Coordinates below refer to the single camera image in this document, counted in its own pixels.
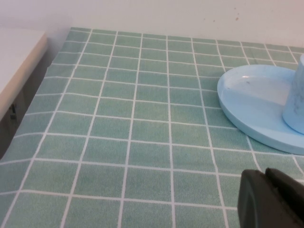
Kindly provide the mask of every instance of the white grid line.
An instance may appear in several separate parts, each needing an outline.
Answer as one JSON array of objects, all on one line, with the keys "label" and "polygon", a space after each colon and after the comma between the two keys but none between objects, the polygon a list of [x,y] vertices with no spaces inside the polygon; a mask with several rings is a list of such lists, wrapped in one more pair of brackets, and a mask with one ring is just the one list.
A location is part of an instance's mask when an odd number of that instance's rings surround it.
[{"label": "white grid line", "polygon": [[290,49],[289,46],[288,46],[288,50],[289,50],[290,54],[292,55],[292,57],[294,58],[294,62],[298,64],[298,61],[296,60],[296,58],[295,58],[295,56],[294,56],[294,54],[293,54],[293,52],[291,51],[291,49]]},{"label": "white grid line", "polygon": [[[46,79],[48,78],[66,78],[66,77],[62,77],[62,76],[47,76],[45,77]],[[84,81],[97,81],[97,82],[103,82],[104,80],[101,79],[88,79],[88,78],[73,78],[73,80],[84,80]],[[105,80],[105,82],[108,83],[117,83],[117,84],[126,84],[126,85],[135,85],[135,83],[132,82],[121,82],[121,81],[109,81],[109,80]],[[139,86],[148,86],[148,87],[158,87],[158,88],[168,88],[168,86],[165,85],[151,85],[151,84],[140,84],[138,83],[137,85]],[[199,91],[199,88],[191,88],[191,87],[177,87],[177,86],[170,86],[169,88],[172,89],[188,89],[188,90],[197,90]],[[215,90],[211,90],[211,89],[202,89],[203,91],[209,91],[209,92],[214,92],[216,93]]]},{"label": "white grid line", "polygon": [[73,181],[73,184],[72,184],[71,192],[69,194],[69,197],[68,197],[68,200],[67,200],[67,203],[66,203],[66,208],[65,208],[62,220],[61,220],[61,224],[60,224],[61,228],[64,227],[65,222],[66,222],[66,218],[67,218],[67,214],[68,214],[68,211],[69,211],[69,208],[70,208],[72,196],[74,194],[74,190],[75,190],[75,187],[76,187],[77,179],[78,179],[78,176],[79,176],[79,172],[80,172],[80,168],[81,168],[81,162],[82,162],[82,159],[83,159],[83,157],[85,155],[85,152],[86,152],[86,147],[87,147],[87,144],[88,144],[88,141],[89,141],[89,136],[91,135],[91,130],[93,128],[94,120],[95,120],[97,109],[98,109],[98,106],[99,106],[99,101],[100,101],[101,93],[102,93],[104,85],[105,85],[105,80],[106,80],[107,72],[108,72],[108,69],[109,69],[109,66],[110,66],[110,62],[111,62],[111,59],[112,59],[112,54],[113,54],[115,43],[116,43],[116,39],[117,39],[117,33],[118,32],[116,32],[116,36],[115,36],[115,39],[114,39],[114,44],[113,44],[113,47],[112,47],[111,55],[109,57],[107,69],[106,69],[105,74],[104,74],[104,81],[103,81],[103,83],[101,85],[101,88],[100,88],[100,91],[99,91],[99,96],[98,96],[99,98],[97,99],[95,110],[94,110],[94,114],[93,114],[93,117],[92,117],[92,120],[91,120],[91,123],[90,123],[90,126],[89,126],[89,130],[88,130],[87,136],[85,138],[85,144],[84,144],[83,150],[82,150],[81,155],[80,155],[80,159],[79,159],[80,163],[78,164],[78,167],[77,167],[77,170],[76,170],[76,174],[75,174],[75,177],[74,177],[74,181]]},{"label": "white grid line", "polygon": [[[54,113],[55,111],[49,111],[49,112],[40,112],[40,113],[29,113],[27,115],[35,115],[35,114],[45,114],[45,113]],[[56,111],[56,113],[66,113],[66,114],[73,114],[73,115],[82,115],[82,116],[96,116],[96,117],[102,117],[102,118],[110,118],[110,119],[121,119],[121,120],[132,120],[132,118],[129,117],[119,117],[119,116],[110,116],[110,115],[94,115],[94,114],[84,114],[84,113],[74,113],[74,112],[67,112],[67,111]],[[172,122],[172,121],[164,121],[164,120],[149,120],[149,119],[140,119],[140,118],[133,118],[137,121],[147,121],[147,122],[155,122],[155,123],[172,123],[172,124],[181,124],[181,125],[188,125],[188,126],[206,126],[205,124],[199,124],[199,123],[183,123],[183,122]],[[209,127],[213,128],[222,128],[222,129],[231,129],[231,130],[238,130],[236,127],[224,127],[224,126],[213,126],[209,125]]]},{"label": "white grid line", "polygon": [[[88,33],[88,32],[85,32],[85,31],[77,31],[77,30],[71,30],[71,31],[76,31],[76,32],[84,32],[84,33]],[[93,32],[93,34],[99,34],[99,35],[108,35],[108,36],[115,36],[114,34],[107,34],[107,33],[97,33],[97,32]],[[131,35],[118,35],[118,36],[121,36],[121,37],[132,37],[132,38],[140,38],[140,37],[136,37],[136,36],[131,36]],[[155,40],[162,40],[162,41],[165,41],[165,39],[160,39],[160,38],[148,38],[148,37],[144,37],[144,39],[155,39]],[[170,39],[168,41],[178,41],[178,42],[185,42],[185,43],[191,43],[191,41],[187,41],[187,40],[176,40],[176,39]],[[75,42],[75,43],[84,43],[83,41],[74,41],[74,40],[66,40],[65,42]],[[206,42],[197,42],[197,41],[193,41],[193,43],[195,44],[208,44],[208,45],[216,45],[216,43],[206,43]],[[229,47],[240,47],[240,45],[232,45],[232,44],[218,44],[218,45],[221,45],[221,46],[229,46]],[[253,48],[253,49],[264,49],[262,47],[252,47],[252,46],[246,46],[246,45],[243,45],[245,48]],[[279,51],[279,52],[288,52],[288,51],[283,51],[283,50],[276,50],[276,49],[270,49],[269,50],[272,50],[272,51]]]},{"label": "white grid line", "polygon": [[[154,49],[154,48],[143,48],[143,49],[147,49],[147,50],[158,50],[159,49]],[[184,52],[184,51],[170,51],[170,52],[179,52],[179,53],[188,53],[191,54],[191,52]],[[68,54],[78,54],[79,52],[67,52],[67,51],[60,51],[59,53],[68,53]],[[96,55],[96,56],[109,56],[109,55],[103,55],[103,54],[97,54],[97,53],[89,53],[89,52],[85,52],[84,54],[88,54],[88,55]],[[252,60],[265,60],[265,61],[271,61],[271,59],[265,59],[265,58],[249,58],[249,57],[238,57],[238,56],[225,56],[225,55],[212,55],[212,54],[202,54],[202,53],[195,53],[195,55],[204,55],[204,56],[222,56],[222,57],[229,57],[229,58],[240,58],[240,59],[252,59]],[[117,58],[128,58],[128,59],[138,59],[136,57],[127,57],[127,56],[114,56]],[[141,58],[141,60],[148,60],[148,61],[157,61],[157,62],[166,62],[166,60],[159,60],[159,59],[151,59],[151,58]],[[286,62],[286,61],[280,61],[280,60],[276,60],[276,62],[278,63],[289,63],[292,64],[293,62]],[[187,62],[177,62],[177,61],[169,61],[169,63],[180,63],[180,64],[187,64],[187,65],[194,65],[194,63],[187,63]],[[197,63],[197,65],[199,66],[209,66],[209,67],[219,67],[218,65],[210,65],[210,64],[199,64]]]},{"label": "white grid line", "polygon": [[[4,192],[0,193],[0,195],[7,195],[7,194],[13,194],[17,191],[10,191],[10,192]],[[51,196],[63,196],[63,197],[69,197],[70,194],[66,193],[57,193],[57,192],[50,192],[50,191],[39,191],[39,190],[21,190],[21,193],[34,193],[34,194],[41,194],[41,195],[51,195]],[[93,200],[114,200],[114,201],[121,201],[121,198],[116,197],[102,197],[102,196],[88,196],[88,195],[78,195],[73,194],[73,198],[82,198],[82,199],[93,199]],[[168,201],[160,201],[160,200],[146,200],[146,199],[130,199],[125,198],[124,201],[128,202],[140,202],[140,203],[154,203],[154,204],[167,204],[171,205],[171,202]],[[200,208],[214,208],[214,209],[222,209],[221,206],[216,205],[208,205],[208,204],[193,204],[193,203],[179,203],[175,202],[175,205],[178,206],[192,206],[192,207],[200,207]],[[236,207],[225,207],[227,210],[237,210]]]},{"label": "white grid line", "polygon": [[[20,134],[15,136],[15,138],[28,136],[28,135],[38,135],[38,134],[44,134],[44,133],[26,133],[26,134]],[[67,136],[67,137],[81,137],[86,138],[85,135],[77,135],[77,134],[67,134],[67,133],[46,133],[46,135],[54,135],[54,136]],[[93,139],[106,139],[106,140],[114,140],[114,141],[121,141],[121,142],[127,142],[127,139],[118,139],[118,138],[110,138],[110,137],[101,137],[101,136],[90,136],[89,138]],[[131,140],[131,142],[134,143],[150,143],[150,144],[156,144],[156,145],[169,145],[167,142],[153,142],[153,141],[140,141],[140,140]],[[196,146],[196,145],[187,145],[187,144],[178,144],[173,143],[173,146],[184,146],[184,147],[191,147],[191,148],[202,148],[202,149],[210,149],[208,146]],[[251,153],[250,150],[239,150],[239,149],[230,149],[230,148],[219,148],[219,147],[213,147],[214,150],[223,150],[223,151],[233,151],[233,152],[248,152]],[[276,153],[276,152],[261,152],[261,151],[254,151],[256,154],[265,154],[265,155],[277,155],[277,156],[283,156],[283,157],[300,157],[302,158],[302,155],[298,154],[290,154],[290,153]],[[19,160],[13,160],[9,161],[9,163],[19,162]]]},{"label": "white grid line", "polygon": [[[142,41],[143,41],[143,34],[141,35],[141,44],[140,44],[140,49],[139,49],[139,56],[141,56],[141,53],[142,53],[142,46],[143,46]],[[138,63],[137,63],[136,81],[135,81],[135,89],[134,89],[134,96],[133,96],[133,105],[132,105],[132,113],[131,113],[130,129],[129,129],[129,138],[128,138],[128,145],[127,145],[127,155],[126,155],[126,159],[125,159],[125,169],[124,169],[124,175],[123,175],[123,187],[122,187],[122,196],[121,196],[122,199],[120,201],[117,228],[121,228],[122,219],[123,219],[124,196],[125,196],[125,189],[126,189],[126,182],[127,182],[127,173],[128,173],[131,139],[132,139],[132,129],[133,129],[133,122],[134,122],[135,103],[136,103],[136,93],[137,93],[138,74],[139,74],[140,62],[141,62],[141,59],[139,58]]]},{"label": "white grid line", "polygon": [[[52,65],[73,66],[74,64],[52,63]],[[81,67],[105,68],[104,66],[93,66],[93,65],[84,65],[84,64],[78,64],[78,66],[81,66]],[[219,67],[219,68],[222,68],[221,66],[204,65],[204,64],[201,64],[201,66]],[[114,70],[125,70],[125,71],[136,71],[136,70],[130,70],[130,69],[125,69],[125,68],[116,68],[116,67],[109,67],[109,69],[114,69]],[[140,70],[139,72],[143,72],[143,73],[153,73],[153,74],[160,74],[160,75],[167,75],[166,73],[155,72],[155,71],[144,71],[144,70]],[[187,76],[187,77],[196,77],[195,75],[182,75],[182,74],[172,74],[172,73],[170,73],[170,75]],[[212,77],[212,76],[199,76],[199,77],[203,77],[203,78],[220,78],[220,77]]]},{"label": "white grid line", "polygon": [[[200,77],[199,77],[199,72],[198,72],[198,68],[197,68],[197,65],[196,65],[194,47],[193,47],[193,42],[192,41],[193,40],[191,38],[191,46],[192,46],[192,53],[193,53],[194,63],[195,63],[195,71],[196,71],[196,75],[197,75],[197,79],[198,79],[199,88],[201,89],[200,80],[199,80]],[[218,193],[219,193],[218,195],[219,195],[219,200],[220,200],[222,210],[223,210],[225,227],[229,228],[227,213],[226,213],[226,209],[225,209],[225,203],[224,203],[223,194],[222,194],[222,190],[221,190],[221,186],[220,186],[219,175],[218,175],[219,174],[219,169],[218,169],[218,166],[216,164],[214,151],[213,151],[213,147],[212,147],[212,140],[211,140],[211,136],[210,136],[209,126],[208,126],[208,119],[207,119],[207,114],[206,114],[206,110],[205,110],[205,104],[204,104],[202,91],[200,91],[200,99],[201,99],[201,105],[203,107],[203,114],[204,114],[204,119],[205,119],[205,124],[206,124],[206,130],[207,130],[207,135],[208,135],[208,142],[209,142],[209,146],[210,146],[212,162],[213,162],[215,173],[216,173],[216,180],[217,180]]]},{"label": "white grid line", "polygon": [[168,51],[168,36],[166,36],[166,66],[167,66],[167,83],[168,83],[168,127],[169,127],[169,152],[170,152],[170,185],[171,185],[171,214],[172,228],[176,227],[175,219],[175,193],[174,193],[174,173],[173,173],[173,149],[172,149],[172,129],[171,129],[171,100],[170,100],[170,76],[169,76],[169,51]]},{"label": "white grid line", "polygon": [[272,59],[272,57],[271,57],[271,55],[270,55],[270,53],[269,53],[269,50],[268,50],[266,44],[264,44],[264,47],[265,47],[265,49],[266,49],[266,51],[267,51],[267,54],[268,54],[269,57],[270,57],[270,61],[276,66],[276,63],[275,63],[274,60]]},{"label": "white grid line", "polygon": [[[90,35],[88,36],[88,39],[87,39],[87,41],[86,41],[86,43],[85,43],[85,45],[84,45],[84,47],[83,47],[83,51],[82,51],[82,53],[81,53],[80,56],[79,56],[79,59],[78,59],[78,61],[77,61],[77,63],[76,63],[76,67],[75,67],[75,68],[77,68],[77,66],[78,66],[78,64],[79,64],[79,62],[80,62],[80,59],[81,59],[81,57],[82,57],[82,55],[83,55],[83,52],[85,51],[85,48],[86,48],[86,45],[87,45],[89,39],[90,39]],[[32,159],[30,160],[30,163],[29,163],[29,165],[28,165],[28,168],[27,168],[27,170],[26,170],[26,172],[25,172],[25,174],[24,174],[24,177],[23,177],[23,179],[22,179],[22,182],[21,182],[21,184],[20,184],[19,190],[18,190],[17,194],[15,195],[14,200],[13,200],[13,202],[11,203],[11,205],[10,205],[10,207],[9,207],[9,210],[8,210],[8,212],[7,212],[7,214],[6,214],[6,216],[5,216],[4,220],[3,220],[2,225],[1,225],[0,228],[4,228],[4,227],[5,227],[5,224],[7,223],[8,219],[9,219],[9,217],[10,217],[10,214],[11,214],[11,212],[12,212],[14,206],[15,206],[15,203],[16,203],[16,201],[17,201],[17,198],[18,198],[18,196],[19,196],[19,194],[20,194],[20,191],[21,191],[21,189],[23,188],[23,185],[24,185],[24,183],[25,183],[25,181],[26,181],[26,179],[27,179],[27,177],[28,177],[29,171],[30,171],[30,169],[31,169],[31,167],[32,167],[32,165],[33,165],[33,163],[34,163],[34,159],[35,159],[36,155],[38,154],[38,152],[39,152],[39,150],[40,150],[40,147],[41,147],[41,145],[42,145],[42,143],[43,143],[43,141],[44,141],[44,139],[45,139],[45,137],[46,137],[46,135],[47,135],[47,132],[48,132],[48,130],[49,130],[49,128],[50,128],[50,126],[51,126],[53,120],[54,120],[56,111],[58,110],[58,108],[59,108],[59,106],[60,106],[60,104],[61,104],[61,101],[62,101],[62,99],[63,99],[63,97],[64,97],[65,92],[67,91],[67,87],[68,87],[68,85],[70,84],[70,82],[71,82],[71,80],[72,80],[72,77],[74,76],[74,73],[75,73],[75,69],[72,71],[71,77],[69,78],[69,80],[68,80],[68,82],[67,82],[67,84],[66,84],[66,87],[65,87],[65,89],[64,89],[64,91],[63,91],[63,93],[62,93],[62,95],[61,95],[61,97],[60,97],[60,100],[58,101],[58,104],[57,104],[57,106],[56,106],[56,108],[55,108],[55,111],[54,111],[54,113],[52,114],[51,119],[49,120],[49,123],[48,123],[48,125],[47,125],[47,127],[46,127],[46,129],[45,129],[45,131],[44,131],[44,133],[43,133],[43,136],[42,136],[42,138],[41,138],[41,140],[40,140],[40,142],[39,142],[39,144],[38,144],[38,147],[37,147],[37,149],[36,149],[36,151],[35,151],[35,154],[33,155]]]},{"label": "white grid line", "polygon": [[224,66],[224,62],[223,62],[223,59],[222,59],[222,55],[221,55],[220,52],[219,52],[219,44],[218,44],[218,41],[215,40],[215,42],[216,42],[216,45],[217,45],[218,56],[219,56],[220,62],[221,62],[221,64],[222,64],[222,68],[223,68],[224,72],[226,72],[226,69],[225,69],[225,66]]},{"label": "white grid line", "polygon": [[[26,162],[30,159],[18,160],[19,162]],[[219,176],[228,176],[228,177],[241,177],[241,174],[234,173],[224,173],[224,172],[212,172],[212,171],[198,171],[198,170],[184,170],[184,169],[171,169],[171,168],[160,168],[153,166],[139,166],[139,165],[126,165],[126,164],[116,164],[116,163],[104,163],[104,162],[95,162],[95,161],[76,161],[76,160],[63,160],[63,159],[51,159],[51,158],[35,158],[34,161],[42,162],[61,162],[61,163],[72,163],[72,164],[86,164],[86,165],[99,165],[99,166],[109,166],[109,167],[120,167],[120,168],[134,168],[134,169],[144,169],[144,170],[156,170],[156,171],[173,171],[173,172],[186,172],[186,173],[195,173],[195,174],[205,174],[205,175],[219,175]],[[8,191],[2,192],[0,194],[10,194],[17,191]]]}]

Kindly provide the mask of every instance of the light blue tray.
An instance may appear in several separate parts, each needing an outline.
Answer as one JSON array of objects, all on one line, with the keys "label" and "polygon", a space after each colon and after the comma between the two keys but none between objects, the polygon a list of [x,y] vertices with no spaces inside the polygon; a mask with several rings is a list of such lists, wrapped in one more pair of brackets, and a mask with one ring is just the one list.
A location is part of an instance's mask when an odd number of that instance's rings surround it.
[{"label": "light blue tray", "polygon": [[218,82],[221,108],[228,119],[250,137],[276,149],[304,154],[304,134],[283,120],[295,71],[267,65],[240,66]]}]

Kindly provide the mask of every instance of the cup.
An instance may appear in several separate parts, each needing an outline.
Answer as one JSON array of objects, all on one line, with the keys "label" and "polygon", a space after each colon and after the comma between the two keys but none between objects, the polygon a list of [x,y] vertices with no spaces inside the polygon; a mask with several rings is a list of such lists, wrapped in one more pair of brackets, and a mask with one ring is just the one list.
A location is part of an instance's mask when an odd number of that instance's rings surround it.
[{"label": "cup", "polygon": [[304,134],[304,55],[301,55],[294,75],[283,110],[283,119],[291,128]]}]

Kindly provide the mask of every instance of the green checkered tablecloth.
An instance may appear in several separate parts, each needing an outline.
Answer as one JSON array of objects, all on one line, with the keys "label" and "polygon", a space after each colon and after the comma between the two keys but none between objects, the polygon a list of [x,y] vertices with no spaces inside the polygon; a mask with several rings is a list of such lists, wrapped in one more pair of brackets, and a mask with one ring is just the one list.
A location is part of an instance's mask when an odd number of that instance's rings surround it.
[{"label": "green checkered tablecloth", "polygon": [[304,48],[72,28],[0,161],[3,227],[238,227],[244,169],[304,182],[304,158],[223,114],[232,67]]}]

